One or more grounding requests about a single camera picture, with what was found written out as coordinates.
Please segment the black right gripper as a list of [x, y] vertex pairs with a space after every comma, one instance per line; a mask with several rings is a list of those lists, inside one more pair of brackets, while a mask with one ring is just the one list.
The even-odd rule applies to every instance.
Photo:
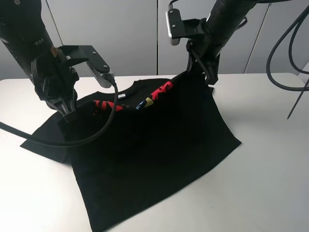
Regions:
[[218, 69], [221, 49], [213, 36], [193, 36], [188, 39], [186, 49], [188, 63], [186, 72], [200, 72], [206, 75], [206, 84], [214, 85], [218, 81]]

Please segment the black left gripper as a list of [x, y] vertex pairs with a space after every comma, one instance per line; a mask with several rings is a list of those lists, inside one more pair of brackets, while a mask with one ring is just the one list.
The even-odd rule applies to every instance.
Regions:
[[74, 85], [79, 77], [68, 61], [60, 49], [45, 51], [32, 60], [31, 74], [39, 99], [58, 111], [66, 122], [72, 122], [77, 118]]

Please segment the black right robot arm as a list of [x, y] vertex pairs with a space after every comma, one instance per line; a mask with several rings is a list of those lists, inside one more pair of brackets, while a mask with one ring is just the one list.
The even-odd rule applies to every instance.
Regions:
[[197, 32], [202, 35], [187, 42], [191, 59], [187, 71], [205, 73], [206, 84], [214, 85], [218, 81], [220, 52], [256, 4], [256, 0], [216, 1], [209, 17], [199, 22]]

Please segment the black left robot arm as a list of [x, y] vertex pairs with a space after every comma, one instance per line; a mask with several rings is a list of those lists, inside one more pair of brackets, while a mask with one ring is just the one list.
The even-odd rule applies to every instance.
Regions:
[[0, 39], [28, 76], [41, 101], [58, 111], [67, 122], [74, 120], [77, 72], [54, 44], [41, 17], [39, 0], [0, 2]]

